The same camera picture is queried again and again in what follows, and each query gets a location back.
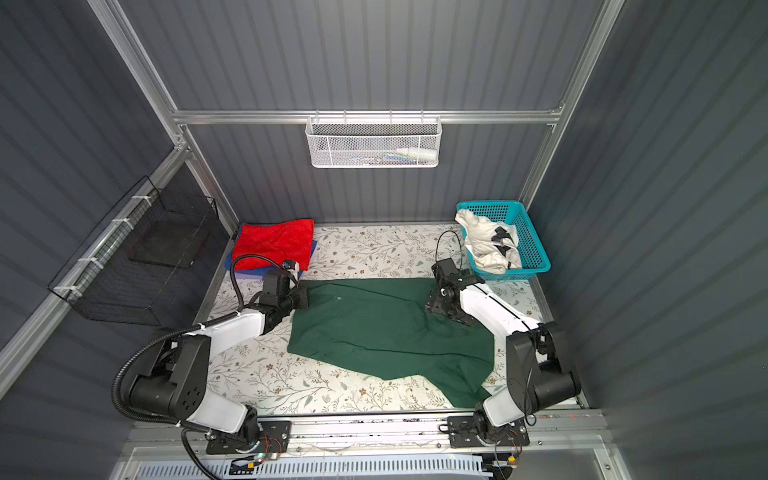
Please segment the green t-shirt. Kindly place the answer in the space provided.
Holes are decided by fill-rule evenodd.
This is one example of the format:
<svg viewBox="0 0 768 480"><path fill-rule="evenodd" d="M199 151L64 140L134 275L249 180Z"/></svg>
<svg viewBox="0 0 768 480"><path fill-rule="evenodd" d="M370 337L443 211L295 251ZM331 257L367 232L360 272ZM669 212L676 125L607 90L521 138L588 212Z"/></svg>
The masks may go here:
<svg viewBox="0 0 768 480"><path fill-rule="evenodd" d="M422 376L458 408L487 399L495 340L482 325L430 313L427 278L306 282L289 353L381 380Z"/></svg>

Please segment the teal plastic laundry basket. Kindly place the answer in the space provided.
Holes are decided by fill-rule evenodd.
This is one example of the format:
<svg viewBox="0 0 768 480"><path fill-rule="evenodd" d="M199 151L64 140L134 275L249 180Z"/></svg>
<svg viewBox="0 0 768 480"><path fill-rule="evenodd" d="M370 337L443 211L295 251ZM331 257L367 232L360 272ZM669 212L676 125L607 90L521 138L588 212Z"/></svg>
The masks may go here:
<svg viewBox="0 0 768 480"><path fill-rule="evenodd" d="M523 281L550 270L551 262L522 203L512 200L462 201L456 205L456 210L463 209L490 221L516 227L521 267L506 270L503 274L486 272L480 269L474 254L468 253L469 264L480 277L492 281Z"/></svg>

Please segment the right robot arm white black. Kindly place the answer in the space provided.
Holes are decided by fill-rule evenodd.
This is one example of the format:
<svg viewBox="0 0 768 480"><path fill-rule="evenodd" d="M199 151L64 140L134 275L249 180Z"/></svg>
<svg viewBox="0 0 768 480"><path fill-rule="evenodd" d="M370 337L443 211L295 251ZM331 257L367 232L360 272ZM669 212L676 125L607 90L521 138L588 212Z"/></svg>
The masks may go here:
<svg viewBox="0 0 768 480"><path fill-rule="evenodd" d="M476 409L469 431L485 444L502 434L520 434L542 409L581 392L564 329L516 310L470 270L450 258L432 265L436 288L426 310L466 326L480 324L505 342L506 386Z"/></svg>

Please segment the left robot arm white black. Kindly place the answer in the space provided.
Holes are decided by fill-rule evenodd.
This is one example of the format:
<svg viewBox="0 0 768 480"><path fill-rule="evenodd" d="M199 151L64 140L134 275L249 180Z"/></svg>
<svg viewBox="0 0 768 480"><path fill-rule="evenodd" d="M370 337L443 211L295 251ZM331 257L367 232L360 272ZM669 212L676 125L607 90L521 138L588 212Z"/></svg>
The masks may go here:
<svg viewBox="0 0 768 480"><path fill-rule="evenodd" d="M297 309L308 306L306 287L288 270L264 277L262 290L246 301L233 286L237 308L192 327L163 334L141 347L120 368L112 401L124 416L141 422L210 431L238 442L261 436L252 407L207 386L209 362L220 353L264 335Z"/></svg>

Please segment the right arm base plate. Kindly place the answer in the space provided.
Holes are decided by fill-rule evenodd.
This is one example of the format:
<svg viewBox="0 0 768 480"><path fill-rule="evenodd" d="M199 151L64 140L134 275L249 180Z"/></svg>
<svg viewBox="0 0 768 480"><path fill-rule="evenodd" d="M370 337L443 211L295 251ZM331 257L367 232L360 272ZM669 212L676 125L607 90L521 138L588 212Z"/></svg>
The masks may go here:
<svg viewBox="0 0 768 480"><path fill-rule="evenodd" d="M452 448L514 447L520 449L530 444L525 424L521 420L495 427L482 415L454 415L438 426L446 434Z"/></svg>

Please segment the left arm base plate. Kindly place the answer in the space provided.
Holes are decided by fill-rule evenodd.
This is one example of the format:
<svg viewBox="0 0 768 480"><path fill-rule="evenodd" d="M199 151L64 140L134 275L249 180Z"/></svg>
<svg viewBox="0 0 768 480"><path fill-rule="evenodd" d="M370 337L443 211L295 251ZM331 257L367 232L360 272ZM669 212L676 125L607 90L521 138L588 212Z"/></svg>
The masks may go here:
<svg viewBox="0 0 768 480"><path fill-rule="evenodd" d="M246 424L238 433L215 432L205 452L208 455L276 454L287 451L292 423L290 421L256 421Z"/></svg>

